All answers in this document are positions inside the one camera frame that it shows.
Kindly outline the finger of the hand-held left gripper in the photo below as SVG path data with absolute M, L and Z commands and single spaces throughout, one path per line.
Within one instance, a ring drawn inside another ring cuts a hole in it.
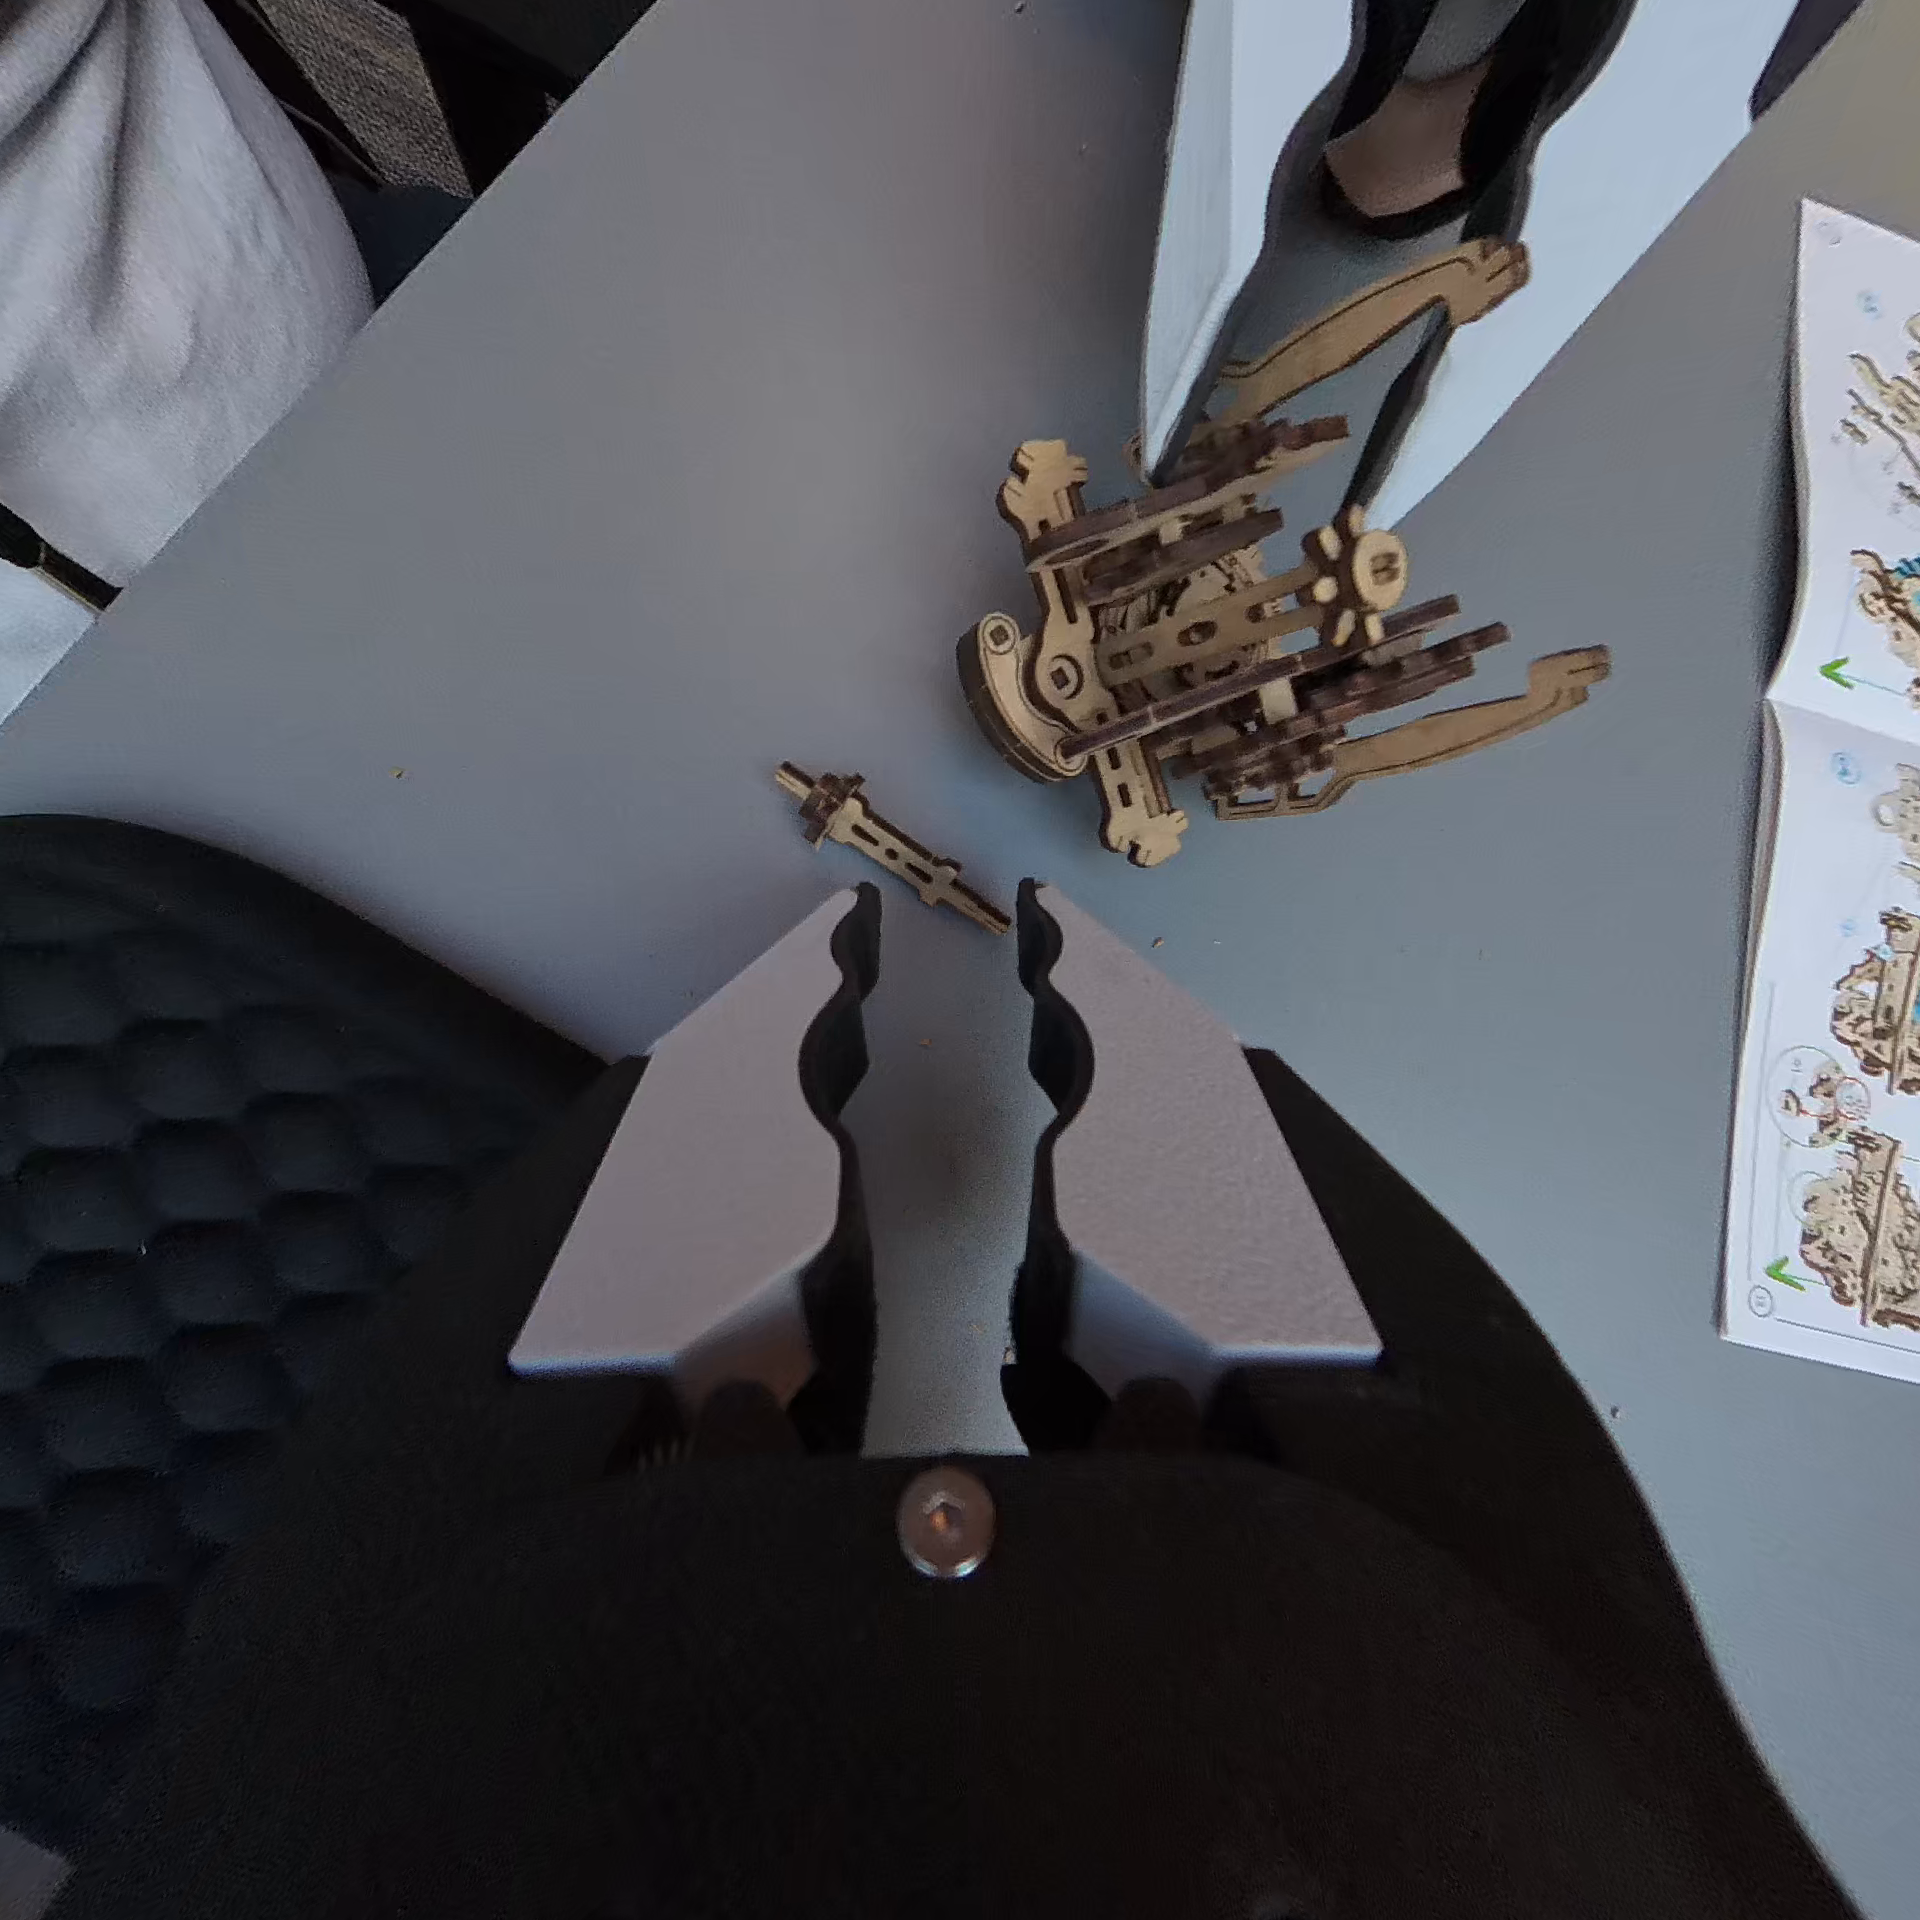
M 1594 308 L 1745 140 L 1794 2 L 1602 7 L 1607 34 L 1519 137 L 1463 224 L 1525 252 L 1526 277 L 1476 320 L 1436 319 L 1350 481 L 1374 523 L 1404 522 L 1492 432 Z
M 1161 483 L 1228 361 L 1294 178 L 1321 159 L 1402 5 L 1191 2 L 1142 320 L 1139 461 Z

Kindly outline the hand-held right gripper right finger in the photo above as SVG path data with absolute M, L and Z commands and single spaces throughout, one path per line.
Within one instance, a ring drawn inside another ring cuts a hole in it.
M 1237 1401 L 1365 1389 L 1385 1355 L 1251 1051 L 1051 883 L 1017 897 L 1035 1148 L 1011 1298 L 1027 1442 L 1092 1442 L 1126 1400 L 1222 1426 Z

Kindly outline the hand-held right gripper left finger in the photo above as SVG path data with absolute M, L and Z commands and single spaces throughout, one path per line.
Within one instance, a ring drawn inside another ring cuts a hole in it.
M 828 897 L 646 1051 L 508 1364 L 636 1376 L 684 1424 L 756 1388 L 806 1449 L 874 1400 L 874 1237 L 846 1106 L 868 1071 L 879 891 Z

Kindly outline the small wooden axle part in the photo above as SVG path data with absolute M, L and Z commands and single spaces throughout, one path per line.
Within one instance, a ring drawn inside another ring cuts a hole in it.
M 947 909 L 994 938 L 1013 931 L 1013 917 L 974 889 L 956 859 L 933 852 L 877 815 L 861 775 L 809 775 L 785 759 L 774 765 L 774 781 L 811 849 L 849 849 L 892 873 L 926 908 Z

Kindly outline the wooden gear model assembly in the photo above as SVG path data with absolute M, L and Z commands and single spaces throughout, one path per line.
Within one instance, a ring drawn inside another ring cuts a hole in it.
M 1404 540 L 1355 504 L 1313 528 L 1284 571 L 1265 562 L 1284 523 L 1266 498 L 1349 437 L 1343 416 L 1297 424 L 1279 407 L 1407 322 L 1476 322 L 1526 282 L 1526 247 L 1501 237 L 1377 279 L 1228 363 L 1222 403 L 1170 481 L 1100 509 L 1066 441 L 1019 443 L 998 515 L 1019 535 L 1039 621 L 1021 631 L 993 613 L 956 649 L 994 749 L 1039 785 L 1087 778 L 1102 843 L 1154 869 L 1189 827 L 1167 778 L 1199 781 L 1221 824 L 1305 819 L 1357 785 L 1468 759 L 1582 706 L 1611 673 L 1602 648 L 1534 658 L 1519 696 L 1355 737 L 1468 682 L 1508 628 L 1444 634 L 1452 595 L 1407 603 Z

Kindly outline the person's left hand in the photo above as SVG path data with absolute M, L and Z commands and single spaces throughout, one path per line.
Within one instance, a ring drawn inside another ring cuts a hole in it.
M 1329 177 L 1371 224 L 1427 216 L 1465 185 L 1460 147 L 1492 66 L 1398 81 L 1357 125 L 1329 144 Z

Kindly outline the black wrist rest pad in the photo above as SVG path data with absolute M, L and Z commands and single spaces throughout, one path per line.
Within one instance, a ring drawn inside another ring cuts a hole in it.
M 394 1283 L 606 1072 L 274 871 L 2 826 L 4 1833 L 82 1858 Z

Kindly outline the white instruction booklet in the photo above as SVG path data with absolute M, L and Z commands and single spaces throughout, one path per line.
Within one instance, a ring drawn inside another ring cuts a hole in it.
M 1917 244 L 1803 199 L 1718 1329 L 1917 1379 Z

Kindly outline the person in white shirt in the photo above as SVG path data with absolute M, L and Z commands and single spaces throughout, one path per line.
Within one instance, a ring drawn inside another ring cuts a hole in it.
M 202 2 L 2 7 L 2 498 L 123 589 L 371 320 L 298 121 Z

